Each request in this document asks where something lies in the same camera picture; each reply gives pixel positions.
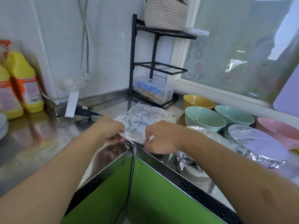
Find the yellow bowl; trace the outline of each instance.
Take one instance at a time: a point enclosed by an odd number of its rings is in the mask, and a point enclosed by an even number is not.
[[[188,94],[184,96],[184,109],[190,106],[212,109],[215,107],[215,103],[206,97]]]

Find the power adapter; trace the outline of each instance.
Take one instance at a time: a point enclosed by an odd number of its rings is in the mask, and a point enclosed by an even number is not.
[[[75,115],[77,116],[85,116],[90,118],[91,116],[103,116],[99,113],[93,112],[92,108],[86,106],[77,106],[75,110]]]

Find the shelf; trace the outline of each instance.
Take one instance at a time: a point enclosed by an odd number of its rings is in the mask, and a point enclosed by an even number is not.
[[[152,106],[156,106],[156,107],[160,107],[160,108],[165,108],[167,107],[170,103],[177,101],[177,99],[179,98],[179,95],[176,93],[173,93],[172,99],[168,102],[165,102],[164,104],[157,104],[153,101],[150,101],[146,96],[136,92],[136,91],[132,91],[132,93],[129,93],[130,96],[132,96],[133,98],[136,98],[137,100],[143,101],[145,103],[148,103],[149,105]]]
[[[147,31],[153,34],[158,34],[159,36],[169,36],[169,37],[180,37],[180,38],[187,38],[187,39],[196,39],[196,36],[190,35],[184,31],[177,31],[177,30],[167,30],[167,29],[160,29],[160,28],[152,28],[146,26],[137,26],[137,31]]]
[[[187,72],[188,70],[187,69],[184,69],[184,68],[180,68],[180,67],[174,67],[174,66],[171,66],[171,65],[168,65],[168,64],[162,64],[162,63],[159,63],[159,62],[154,62],[154,64],[152,64],[151,62],[137,62],[137,63],[134,63],[135,66],[142,66],[142,67],[146,67],[146,68],[149,68],[149,69],[154,69],[154,71],[160,71],[160,72],[163,72],[165,74],[168,74],[168,75],[177,75],[177,74],[181,74],[181,73],[184,73],[184,72]]]

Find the white basket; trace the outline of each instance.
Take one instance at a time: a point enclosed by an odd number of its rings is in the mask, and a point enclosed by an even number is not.
[[[188,10],[188,0],[180,1],[147,0],[145,25],[153,28],[182,30]]]

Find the countertop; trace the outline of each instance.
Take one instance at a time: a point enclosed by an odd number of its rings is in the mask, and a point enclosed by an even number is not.
[[[93,110],[102,115],[109,115],[114,119],[136,104],[135,99],[125,96],[96,105]],[[178,123],[184,122],[182,97],[177,102],[170,104],[166,110],[174,113]],[[98,117],[89,119],[53,117],[43,111],[35,114],[26,113],[24,116],[10,121],[8,134],[0,140],[0,197],[40,169],[97,119]],[[107,145],[100,148],[78,187],[117,159],[124,151],[125,148],[121,146],[118,146],[117,149]],[[170,155],[152,155],[232,209],[210,178],[198,178],[192,176],[185,169],[183,171],[178,170],[171,161]],[[299,184],[299,153],[291,151],[288,162],[278,169],[271,169],[271,171]]]

